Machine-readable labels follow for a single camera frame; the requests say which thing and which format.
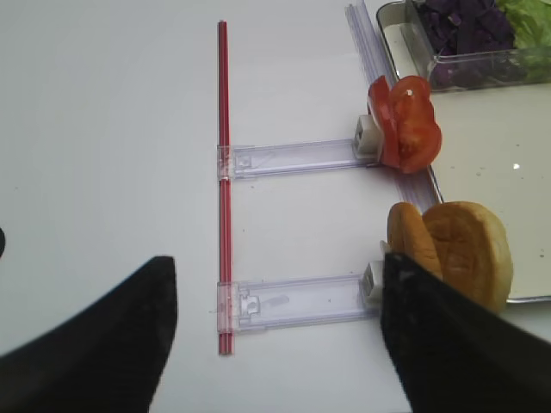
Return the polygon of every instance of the white table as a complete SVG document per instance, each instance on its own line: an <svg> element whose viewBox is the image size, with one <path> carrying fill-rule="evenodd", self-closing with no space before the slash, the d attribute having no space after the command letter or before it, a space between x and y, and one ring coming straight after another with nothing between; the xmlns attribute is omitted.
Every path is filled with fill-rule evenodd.
<svg viewBox="0 0 551 413"><path fill-rule="evenodd" d="M0 353L166 254L180 318L152 411L409 410L373 321L240 336L235 356L217 352L216 22L229 25L234 144L342 138L366 89L346 3L0 3ZM397 196L366 170L233 193L242 280L362 271ZM506 316L551 339L550 309Z"/></svg>

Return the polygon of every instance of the bread bun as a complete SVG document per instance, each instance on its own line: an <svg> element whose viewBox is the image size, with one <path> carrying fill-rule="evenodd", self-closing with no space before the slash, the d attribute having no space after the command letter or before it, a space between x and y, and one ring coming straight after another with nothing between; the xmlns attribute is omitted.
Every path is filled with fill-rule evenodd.
<svg viewBox="0 0 551 413"><path fill-rule="evenodd" d="M443 280L491 311L505 307L513 264L503 224L473 202L447 202L423 215Z"/></svg>
<svg viewBox="0 0 551 413"><path fill-rule="evenodd" d="M393 252L406 254L421 267L442 279L436 247L421 214L414 205L400 202L390 209L387 236Z"/></svg>

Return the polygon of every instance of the green lettuce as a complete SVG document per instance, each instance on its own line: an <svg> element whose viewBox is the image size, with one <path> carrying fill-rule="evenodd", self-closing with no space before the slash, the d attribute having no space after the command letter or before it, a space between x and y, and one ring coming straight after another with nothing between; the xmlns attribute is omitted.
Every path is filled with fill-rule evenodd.
<svg viewBox="0 0 551 413"><path fill-rule="evenodd" d="M526 55L529 81L551 79L551 0L497 0L515 29L517 49L540 48Z"/></svg>

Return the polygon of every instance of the tomato slice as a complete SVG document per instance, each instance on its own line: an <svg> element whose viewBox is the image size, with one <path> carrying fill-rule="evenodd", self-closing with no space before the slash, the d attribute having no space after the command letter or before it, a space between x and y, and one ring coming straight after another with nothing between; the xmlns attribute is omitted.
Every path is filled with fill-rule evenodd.
<svg viewBox="0 0 551 413"><path fill-rule="evenodd" d="M393 104L396 121L416 121L417 123L434 123L434 107L424 96L403 96Z"/></svg>
<svg viewBox="0 0 551 413"><path fill-rule="evenodd" d="M385 136L381 153L381 163L399 168L399 144L396 132L396 119L389 104L390 88L384 76L379 77L369 86L368 109L373 115L375 124Z"/></svg>
<svg viewBox="0 0 551 413"><path fill-rule="evenodd" d="M401 78L390 91L390 102L393 105L404 96L419 96L430 99L430 83L421 76Z"/></svg>
<svg viewBox="0 0 551 413"><path fill-rule="evenodd" d="M436 122L399 124L399 168L412 174L428 167L442 146L442 131Z"/></svg>

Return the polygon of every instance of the red straw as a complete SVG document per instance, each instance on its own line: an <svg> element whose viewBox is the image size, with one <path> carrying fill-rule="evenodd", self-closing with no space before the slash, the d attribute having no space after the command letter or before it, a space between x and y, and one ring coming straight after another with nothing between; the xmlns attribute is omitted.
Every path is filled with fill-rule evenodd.
<svg viewBox="0 0 551 413"><path fill-rule="evenodd" d="M218 115L223 159L229 158L230 112L228 88L227 24L218 23ZM232 282L232 187L220 181L220 282ZM233 354L233 334L219 335L219 354Z"/></svg>

